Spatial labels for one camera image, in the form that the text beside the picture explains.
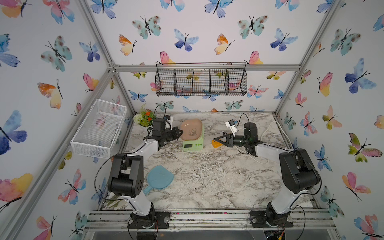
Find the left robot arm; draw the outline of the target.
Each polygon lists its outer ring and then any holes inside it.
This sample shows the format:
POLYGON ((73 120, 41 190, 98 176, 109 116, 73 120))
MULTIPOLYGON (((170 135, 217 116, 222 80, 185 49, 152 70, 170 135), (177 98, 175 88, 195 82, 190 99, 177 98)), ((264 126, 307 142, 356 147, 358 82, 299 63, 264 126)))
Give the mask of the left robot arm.
POLYGON ((178 140, 184 131, 166 128, 166 119, 155 119, 143 142, 132 152, 116 154, 108 179, 108 191, 128 201, 136 216, 150 215, 153 204, 143 192, 144 162, 161 147, 178 140))

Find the orange power strip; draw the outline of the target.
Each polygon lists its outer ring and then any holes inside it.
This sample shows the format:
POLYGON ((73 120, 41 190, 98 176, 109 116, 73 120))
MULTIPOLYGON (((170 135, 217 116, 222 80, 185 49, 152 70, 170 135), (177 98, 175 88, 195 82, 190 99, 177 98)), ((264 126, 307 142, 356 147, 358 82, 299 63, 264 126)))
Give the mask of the orange power strip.
POLYGON ((212 146, 214 149, 217 149, 217 148, 220 148, 221 146, 223 146, 223 144, 221 144, 220 142, 217 142, 215 140, 212 140, 212 146))

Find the green electronic kitchen scale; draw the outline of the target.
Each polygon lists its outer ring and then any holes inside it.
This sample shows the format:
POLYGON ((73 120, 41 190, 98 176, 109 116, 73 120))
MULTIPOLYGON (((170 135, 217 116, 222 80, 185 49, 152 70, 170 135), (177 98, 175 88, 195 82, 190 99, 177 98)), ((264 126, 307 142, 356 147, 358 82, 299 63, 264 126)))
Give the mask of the green electronic kitchen scale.
POLYGON ((204 148, 204 127, 203 134, 198 140, 194 141, 183 141, 182 149, 183 151, 201 151, 204 148))

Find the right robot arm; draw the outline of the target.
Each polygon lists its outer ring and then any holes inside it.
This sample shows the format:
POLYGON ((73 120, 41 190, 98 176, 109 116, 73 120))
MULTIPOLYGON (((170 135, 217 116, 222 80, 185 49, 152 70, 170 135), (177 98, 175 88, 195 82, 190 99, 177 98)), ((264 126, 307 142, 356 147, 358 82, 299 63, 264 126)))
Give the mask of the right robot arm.
POLYGON ((277 162, 281 168, 283 186, 277 197, 268 204, 267 213, 278 216, 289 213, 301 195, 308 194, 321 182, 320 174, 306 150, 284 149, 261 141, 254 123, 244 124, 243 135, 235 134, 234 121, 228 121, 226 125, 231 133, 214 138, 215 142, 228 148, 244 147, 246 154, 277 162))

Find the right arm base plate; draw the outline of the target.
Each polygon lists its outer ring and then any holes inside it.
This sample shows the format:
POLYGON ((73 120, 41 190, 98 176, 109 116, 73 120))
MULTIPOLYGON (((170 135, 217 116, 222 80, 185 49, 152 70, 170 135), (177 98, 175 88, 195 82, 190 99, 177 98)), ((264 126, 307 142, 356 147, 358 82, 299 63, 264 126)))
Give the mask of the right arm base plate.
POLYGON ((292 228, 294 224, 292 221, 288 221, 289 217, 290 212, 279 215, 276 214, 273 210, 250 211, 249 222, 253 228, 292 228))

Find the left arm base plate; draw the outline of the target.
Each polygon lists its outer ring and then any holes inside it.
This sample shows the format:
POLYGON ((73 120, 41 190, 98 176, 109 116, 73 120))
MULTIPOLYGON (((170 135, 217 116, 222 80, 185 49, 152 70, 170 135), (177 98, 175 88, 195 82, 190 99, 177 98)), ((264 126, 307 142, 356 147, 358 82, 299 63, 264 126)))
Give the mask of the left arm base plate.
POLYGON ((171 213, 167 211, 157 211, 151 208, 147 216, 130 214, 128 222, 129 229, 148 229, 157 226, 159 229, 168 229, 171 221, 171 213))

